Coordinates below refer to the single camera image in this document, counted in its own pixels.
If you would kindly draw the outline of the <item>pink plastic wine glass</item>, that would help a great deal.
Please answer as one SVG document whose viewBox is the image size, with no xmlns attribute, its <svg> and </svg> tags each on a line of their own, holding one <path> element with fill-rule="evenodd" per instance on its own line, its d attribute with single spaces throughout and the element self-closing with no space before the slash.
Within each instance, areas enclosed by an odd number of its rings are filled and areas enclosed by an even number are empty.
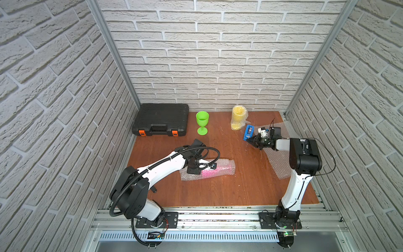
<svg viewBox="0 0 403 252">
<path fill-rule="evenodd" d="M 226 174 L 225 172 L 226 172 L 225 169 L 217 167 L 216 170 L 202 170 L 200 175 L 203 179 L 208 179 L 212 177 L 225 175 Z"/>
</svg>

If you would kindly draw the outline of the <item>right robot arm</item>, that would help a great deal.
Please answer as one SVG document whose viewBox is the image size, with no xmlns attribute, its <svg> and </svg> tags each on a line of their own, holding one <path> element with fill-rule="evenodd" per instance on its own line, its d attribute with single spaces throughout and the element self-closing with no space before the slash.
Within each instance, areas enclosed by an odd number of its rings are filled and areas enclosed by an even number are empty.
<svg viewBox="0 0 403 252">
<path fill-rule="evenodd" d="M 260 134 L 247 138 L 246 142 L 260 150 L 272 148 L 275 151 L 289 152 L 291 178 L 273 218 L 296 221 L 300 216 L 301 203 L 307 186 L 316 173 L 322 169 L 322 159 L 317 142 L 299 138 L 262 137 Z"/>
</svg>

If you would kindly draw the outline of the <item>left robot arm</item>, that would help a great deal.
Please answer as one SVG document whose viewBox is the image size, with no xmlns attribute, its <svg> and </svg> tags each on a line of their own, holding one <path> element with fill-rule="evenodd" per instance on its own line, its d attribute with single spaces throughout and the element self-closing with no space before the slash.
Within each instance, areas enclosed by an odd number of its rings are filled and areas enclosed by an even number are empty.
<svg viewBox="0 0 403 252">
<path fill-rule="evenodd" d="M 202 159 L 205 150 L 205 146 L 183 146 L 150 165 L 124 169 L 110 193 L 109 215 L 123 215 L 126 219 L 144 218 L 153 226 L 159 226 L 165 210 L 148 199 L 149 191 L 170 174 L 185 168 L 194 160 Z"/>
</svg>

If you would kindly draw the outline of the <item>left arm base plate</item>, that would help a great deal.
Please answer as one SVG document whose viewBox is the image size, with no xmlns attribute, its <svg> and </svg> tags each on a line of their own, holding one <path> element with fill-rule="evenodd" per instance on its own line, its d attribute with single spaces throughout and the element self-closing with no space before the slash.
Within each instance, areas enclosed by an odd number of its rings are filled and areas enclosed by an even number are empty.
<svg viewBox="0 0 403 252">
<path fill-rule="evenodd" d="M 155 219 L 140 218 L 136 220 L 135 228 L 177 228 L 179 212 L 164 212 Z"/>
</svg>

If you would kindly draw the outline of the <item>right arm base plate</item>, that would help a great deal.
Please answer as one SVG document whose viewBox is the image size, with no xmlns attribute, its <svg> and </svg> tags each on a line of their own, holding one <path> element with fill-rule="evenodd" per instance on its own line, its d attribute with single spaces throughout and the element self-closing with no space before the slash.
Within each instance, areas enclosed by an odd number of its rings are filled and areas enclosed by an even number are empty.
<svg viewBox="0 0 403 252">
<path fill-rule="evenodd" d="M 302 229 L 302 224 L 299 219 L 300 212 L 267 212 L 262 211 L 259 214 L 260 226 L 264 230 L 268 229 Z"/>
</svg>

